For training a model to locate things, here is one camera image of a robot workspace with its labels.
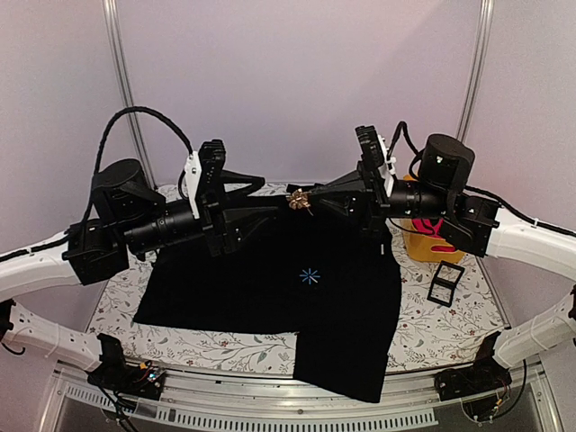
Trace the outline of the sparkling brooch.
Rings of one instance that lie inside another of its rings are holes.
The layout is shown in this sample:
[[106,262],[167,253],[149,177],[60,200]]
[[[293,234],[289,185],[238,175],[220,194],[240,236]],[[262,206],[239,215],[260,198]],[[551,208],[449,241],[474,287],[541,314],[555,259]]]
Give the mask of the sparkling brooch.
[[292,210],[305,210],[310,215],[311,212],[311,204],[310,204],[310,193],[303,191],[301,188],[297,189],[290,195],[286,197],[289,207]]

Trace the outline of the black t-shirt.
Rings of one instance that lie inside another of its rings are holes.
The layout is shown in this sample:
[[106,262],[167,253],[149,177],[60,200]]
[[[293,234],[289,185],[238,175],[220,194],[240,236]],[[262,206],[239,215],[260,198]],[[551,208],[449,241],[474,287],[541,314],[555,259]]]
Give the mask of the black t-shirt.
[[176,329],[296,335],[293,377],[348,398],[381,398],[401,309],[392,234],[328,211],[283,211],[238,251],[204,238],[162,247],[135,314]]

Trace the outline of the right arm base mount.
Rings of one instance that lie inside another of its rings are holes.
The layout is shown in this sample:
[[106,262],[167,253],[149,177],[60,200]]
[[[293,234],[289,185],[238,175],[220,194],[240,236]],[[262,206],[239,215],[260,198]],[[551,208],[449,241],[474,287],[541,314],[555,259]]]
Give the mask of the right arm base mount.
[[441,401],[449,401],[474,394],[504,388],[512,383],[509,369],[493,358],[497,331],[480,344],[471,365],[447,368],[434,375],[434,387]]

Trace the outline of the black brooch display box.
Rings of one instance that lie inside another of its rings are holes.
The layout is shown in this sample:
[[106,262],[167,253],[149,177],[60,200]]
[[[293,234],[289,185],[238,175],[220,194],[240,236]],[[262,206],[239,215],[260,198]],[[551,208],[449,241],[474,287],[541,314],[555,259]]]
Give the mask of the black brooch display box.
[[462,266],[441,261],[431,280],[427,300],[444,307],[451,307],[456,288],[464,275]]

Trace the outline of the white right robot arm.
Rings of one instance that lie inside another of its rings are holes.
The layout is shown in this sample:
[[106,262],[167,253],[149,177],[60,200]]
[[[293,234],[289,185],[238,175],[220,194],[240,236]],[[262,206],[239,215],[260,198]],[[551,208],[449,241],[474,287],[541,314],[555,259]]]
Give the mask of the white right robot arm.
[[[439,235],[456,249],[512,267],[500,286],[527,285],[524,321],[486,337],[465,374],[472,392],[485,392],[508,370],[575,337],[575,233],[531,218],[495,193],[469,185],[474,152],[445,134],[430,135],[409,166],[408,180],[396,179],[394,147],[372,126],[355,131],[361,148],[357,167],[307,193],[322,207],[374,234],[388,219],[440,222]],[[550,289],[552,299],[541,308]]]

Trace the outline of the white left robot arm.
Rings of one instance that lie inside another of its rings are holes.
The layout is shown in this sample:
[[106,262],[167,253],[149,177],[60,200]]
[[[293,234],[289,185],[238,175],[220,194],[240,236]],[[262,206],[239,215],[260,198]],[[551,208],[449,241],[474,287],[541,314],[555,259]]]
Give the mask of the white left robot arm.
[[52,287],[19,296],[16,303],[46,320],[90,334],[106,333],[117,337],[125,355],[153,359],[186,367],[219,367],[221,360],[210,360],[209,353],[220,339],[229,342],[233,354],[244,351],[248,370],[264,374],[290,374],[295,358],[296,336],[230,336],[218,332],[170,329],[140,325],[133,316],[148,284],[155,261],[153,253],[140,262],[130,258],[130,268],[107,283],[91,286]]

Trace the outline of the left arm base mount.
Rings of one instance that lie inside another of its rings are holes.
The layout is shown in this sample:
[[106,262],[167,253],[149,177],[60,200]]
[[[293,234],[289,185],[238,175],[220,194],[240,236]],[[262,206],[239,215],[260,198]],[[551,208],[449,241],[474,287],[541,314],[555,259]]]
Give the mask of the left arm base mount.
[[87,374],[87,382],[105,390],[159,401],[164,389],[166,371],[150,360],[142,364],[129,364],[122,344],[116,337],[99,334],[100,364]]

